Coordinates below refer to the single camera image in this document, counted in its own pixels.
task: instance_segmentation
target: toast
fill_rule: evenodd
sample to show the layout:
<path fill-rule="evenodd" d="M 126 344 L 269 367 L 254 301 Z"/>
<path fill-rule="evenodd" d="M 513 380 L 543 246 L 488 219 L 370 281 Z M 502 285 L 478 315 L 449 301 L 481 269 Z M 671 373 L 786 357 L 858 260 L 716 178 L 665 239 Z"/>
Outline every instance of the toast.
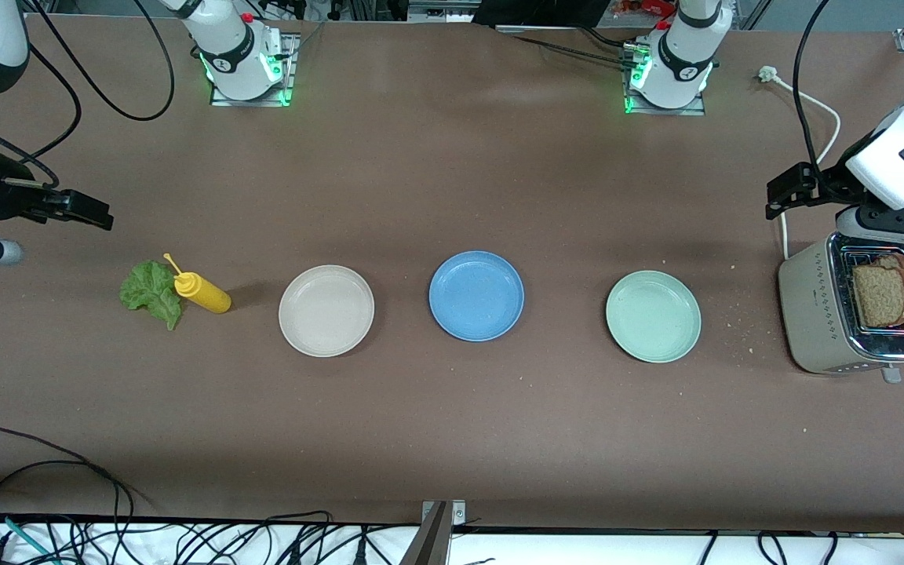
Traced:
<path fill-rule="evenodd" d="M 878 257 L 872 264 L 853 268 L 857 310 L 868 328 L 895 328 L 904 324 L 904 254 Z"/>

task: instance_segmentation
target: blue plate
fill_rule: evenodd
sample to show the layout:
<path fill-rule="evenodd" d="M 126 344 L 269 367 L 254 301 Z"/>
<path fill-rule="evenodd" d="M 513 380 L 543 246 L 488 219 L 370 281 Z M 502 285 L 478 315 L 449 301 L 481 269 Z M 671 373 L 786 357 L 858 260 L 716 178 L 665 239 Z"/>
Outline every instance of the blue plate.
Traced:
<path fill-rule="evenodd" d="M 467 342 L 505 335 L 525 301 L 518 272 L 487 251 L 459 253 L 431 279 L 431 314 L 443 330 Z"/>

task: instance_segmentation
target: plate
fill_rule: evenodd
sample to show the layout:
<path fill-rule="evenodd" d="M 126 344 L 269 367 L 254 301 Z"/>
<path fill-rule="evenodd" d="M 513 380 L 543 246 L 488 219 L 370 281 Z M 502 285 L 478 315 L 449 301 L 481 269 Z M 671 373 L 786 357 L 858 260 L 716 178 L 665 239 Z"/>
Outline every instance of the plate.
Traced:
<path fill-rule="evenodd" d="M 349 268 L 325 264 L 292 280 L 277 310 L 291 347 L 312 357 L 336 357 L 372 328 L 376 301 L 369 283 Z"/>
<path fill-rule="evenodd" d="M 460 340 L 485 342 L 516 324 L 525 290 L 518 272 L 502 257 L 466 251 L 438 268 L 428 299 L 443 330 Z"/>
<path fill-rule="evenodd" d="M 606 300 L 606 324 L 613 339 L 641 361 L 680 359 L 696 345 L 700 322 L 693 293 L 664 272 L 624 276 Z"/>

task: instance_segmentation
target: mint green plate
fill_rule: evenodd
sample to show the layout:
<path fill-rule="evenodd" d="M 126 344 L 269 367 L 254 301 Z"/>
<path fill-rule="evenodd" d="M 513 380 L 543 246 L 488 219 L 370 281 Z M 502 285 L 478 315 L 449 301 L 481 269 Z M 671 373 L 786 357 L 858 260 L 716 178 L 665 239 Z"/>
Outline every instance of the mint green plate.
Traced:
<path fill-rule="evenodd" d="M 668 363 L 692 350 L 700 337 L 700 307 L 674 276 L 638 271 L 613 286 L 606 324 L 627 353 L 649 363 Z"/>

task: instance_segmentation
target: white cable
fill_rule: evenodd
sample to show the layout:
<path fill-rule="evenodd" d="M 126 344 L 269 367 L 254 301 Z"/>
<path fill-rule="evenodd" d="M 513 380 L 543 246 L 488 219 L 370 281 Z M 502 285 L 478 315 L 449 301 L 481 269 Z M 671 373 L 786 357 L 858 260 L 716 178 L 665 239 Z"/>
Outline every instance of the white cable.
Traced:
<path fill-rule="evenodd" d="M 783 82 L 783 79 L 776 75 L 776 67 L 769 67 L 769 65 L 767 65 L 766 67 L 761 68 L 760 72 L 758 72 L 758 78 L 760 78 L 760 82 L 774 82 L 776 85 L 785 87 L 788 92 L 793 92 L 793 86 Z M 836 131 L 833 131 L 831 138 L 829 138 L 829 143 L 826 143 L 825 149 L 822 149 L 822 153 L 818 155 L 818 161 L 815 162 L 815 164 L 821 165 L 822 160 L 829 154 L 829 151 L 832 150 L 832 146 L 836 144 L 836 139 L 839 138 L 839 131 L 843 126 L 843 119 L 840 118 L 839 112 L 829 108 L 828 104 L 823 104 L 821 101 L 808 96 L 806 93 L 799 94 L 803 99 L 810 101 L 810 103 L 824 111 L 828 111 L 836 121 Z M 789 241 L 786 238 L 788 237 L 788 233 L 786 233 L 786 210 L 783 210 L 783 212 L 779 214 L 779 230 L 781 230 L 783 241 L 783 260 L 786 261 L 790 258 Z"/>

